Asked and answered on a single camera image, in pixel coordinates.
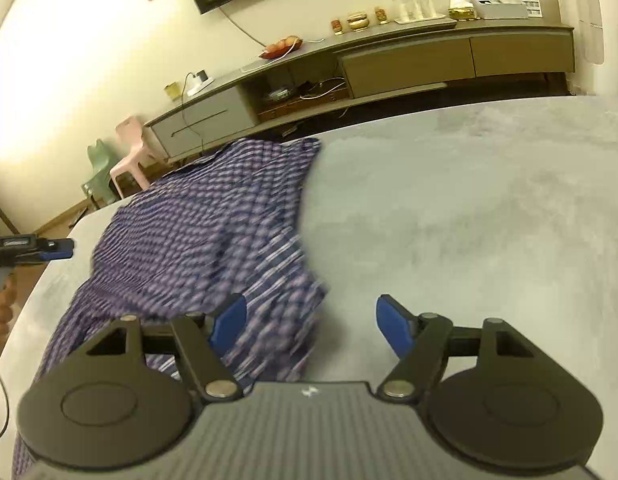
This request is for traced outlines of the person's left hand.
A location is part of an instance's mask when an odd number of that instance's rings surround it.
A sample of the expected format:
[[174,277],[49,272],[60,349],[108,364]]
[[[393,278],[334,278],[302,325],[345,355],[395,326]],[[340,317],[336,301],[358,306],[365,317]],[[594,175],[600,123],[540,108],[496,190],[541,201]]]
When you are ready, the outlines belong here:
[[16,279],[10,275],[0,290],[0,337],[9,333],[13,318],[13,305],[16,299]]

